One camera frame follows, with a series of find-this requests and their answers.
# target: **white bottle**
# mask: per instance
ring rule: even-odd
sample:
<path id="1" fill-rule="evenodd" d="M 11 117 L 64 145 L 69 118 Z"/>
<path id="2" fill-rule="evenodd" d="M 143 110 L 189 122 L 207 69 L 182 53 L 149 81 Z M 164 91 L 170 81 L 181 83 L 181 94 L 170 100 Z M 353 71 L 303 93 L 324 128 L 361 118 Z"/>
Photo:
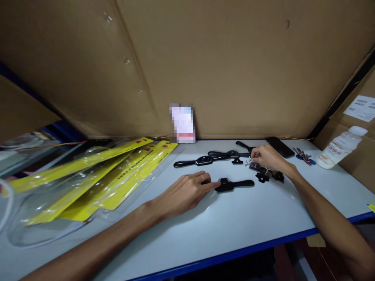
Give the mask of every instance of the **white bottle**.
<path id="1" fill-rule="evenodd" d="M 358 126 L 352 126 L 348 132 L 335 137 L 323 152 L 315 159 L 316 163 L 324 168 L 331 169 L 343 160 L 349 153 L 357 148 L 361 142 L 361 136 L 368 131 Z"/>

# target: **person's right hand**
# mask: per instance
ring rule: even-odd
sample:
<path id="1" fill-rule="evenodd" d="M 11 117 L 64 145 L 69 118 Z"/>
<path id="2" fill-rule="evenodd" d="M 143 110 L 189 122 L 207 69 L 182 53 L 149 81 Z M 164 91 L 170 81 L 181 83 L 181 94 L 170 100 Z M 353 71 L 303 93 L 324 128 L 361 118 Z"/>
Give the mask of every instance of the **person's right hand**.
<path id="1" fill-rule="evenodd" d="M 282 173 L 285 173 L 288 168 L 293 166 L 270 145 L 253 148 L 251 152 L 251 161 Z"/>

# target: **hand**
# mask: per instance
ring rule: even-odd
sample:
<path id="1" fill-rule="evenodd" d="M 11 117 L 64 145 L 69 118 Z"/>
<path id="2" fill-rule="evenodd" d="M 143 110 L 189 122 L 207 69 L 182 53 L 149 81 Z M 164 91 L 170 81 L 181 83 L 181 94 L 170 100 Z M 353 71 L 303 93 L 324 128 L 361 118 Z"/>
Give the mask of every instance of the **hand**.
<path id="1" fill-rule="evenodd" d="M 163 219 L 176 217 L 195 208 L 208 192 L 220 185 L 211 182 L 210 174 L 205 171 L 184 175 L 152 200 L 152 205 Z"/>
<path id="2" fill-rule="evenodd" d="M 273 147 L 270 145 L 253 148 L 251 152 L 251 161 L 261 164 L 266 168 L 285 172 L 294 165 L 286 161 Z"/>

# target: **bottle cap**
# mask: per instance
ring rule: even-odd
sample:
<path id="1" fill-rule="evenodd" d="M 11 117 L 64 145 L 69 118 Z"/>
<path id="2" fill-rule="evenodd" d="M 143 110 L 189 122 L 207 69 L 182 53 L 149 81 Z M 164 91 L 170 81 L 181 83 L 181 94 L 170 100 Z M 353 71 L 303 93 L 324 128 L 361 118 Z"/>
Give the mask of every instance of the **bottle cap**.
<path id="1" fill-rule="evenodd" d="M 356 134 L 356 135 L 359 135 L 359 136 L 363 136 L 363 135 L 367 134 L 368 130 L 366 130 L 364 128 L 361 128 L 361 127 L 358 127 L 358 126 L 352 126 L 349 129 L 349 132 L 353 133 L 353 134 Z"/>

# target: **blue shelf frame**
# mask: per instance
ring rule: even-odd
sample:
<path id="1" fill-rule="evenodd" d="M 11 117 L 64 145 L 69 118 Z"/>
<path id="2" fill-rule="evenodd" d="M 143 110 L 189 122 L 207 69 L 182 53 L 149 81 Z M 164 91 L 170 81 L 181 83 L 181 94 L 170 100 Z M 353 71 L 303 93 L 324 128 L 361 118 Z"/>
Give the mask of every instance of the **blue shelf frame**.
<path id="1" fill-rule="evenodd" d="M 34 99 L 39 101 L 42 105 L 48 108 L 50 111 L 58 115 L 61 120 L 47 125 L 42 129 L 53 136 L 55 139 L 64 142 L 81 142 L 85 141 L 86 137 L 79 132 L 73 125 L 64 119 L 64 117 L 46 100 L 39 96 L 27 83 L 25 83 L 20 77 L 17 76 L 13 71 L 11 71 L 4 63 L 0 61 L 0 75 L 7 78 L 9 81 L 16 84 Z"/>
<path id="2" fill-rule="evenodd" d="M 362 215 L 357 215 L 357 216 L 351 217 L 348 220 L 351 223 L 355 223 L 355 222 L 362 221 L 362 220 L 372 218 L 372 217 L 375 217 L 375 213 L 374 212 L 368 212 L 368 213 L 364 213 Z M 225 254 L 214 256 L 214 257 L 207 258 L 207 259 L 204 259 L 204 260 L 195 261 L 195 262 L 192 262 L 192 263 L 188 263 L 186 265 L 181 265 L 179 267 L 174 267 L 174 268 L 171 268 L 171 269 L 159 271 L 157 273 L 152 273 L 152 274 L 149 274 L 149 275 L 134 278 L 134 279 L 131 279 L 130 281 L 150 281 L 150 280 L 164 280 L 164 279 L 173 278 L 173 277 L 183 275 L 183 274 L 186 274 L 186 273 L 189 273 L 189 272 L 192 272 L 192 271 L 196 271 L 196 270 L 203 269 L 203 268 L 206 268 L 206 267 L 210 267 L 210 266 L 213 266 L 213 265 L 216 265 L 216 264 L 219 264 L 219 263 L 223 263 L 225 261 L 233 260 L 233 259 L 236 259 L 236 258 L 240 258 L 242 256 L 246 256 L 246 255 L 253 254 L 253 253 L 256 253 L 256 252 L 259 252 L 259 251 L 263 251 L 263 250 L 266 250 L 266 249 L 269 249 L 269 248 L 272 248 L 272 247 L 276 247 L 278 245 L 290 243 L 290 242 L 293 242 L 295 240 L 302 239 L 302 238 L 305 238 L 307 236 L 311 236 L 311 235 L 314 235 L 314 234 L 317 234 L 317 233 L 319 233 L 317 228 L 311 228 L 311 229 L 308 229 L 308 230 L 305 230 L 305 231 L 297 232 L 297 233 L 294 233 L 294 234 L 291 234 L 291 235 L 287 235 L 287 236 L 284 236 L 284 237 L 280 237 L 280 238 L 277 238 L 277 239 L 273 239 L 273 240 L 270 240 L 270 241 L 259 243 L 259 244 L 253 245 L 253 246 L 249 246 L 249 247 L 246 247 L 246 248 L 242 248 L 242 249 L 239 249 L 239 250 L 235 250 L 235 251 L 232 251 L 232 252 L 228 252 L 228 253 L 225 253 Z"/>

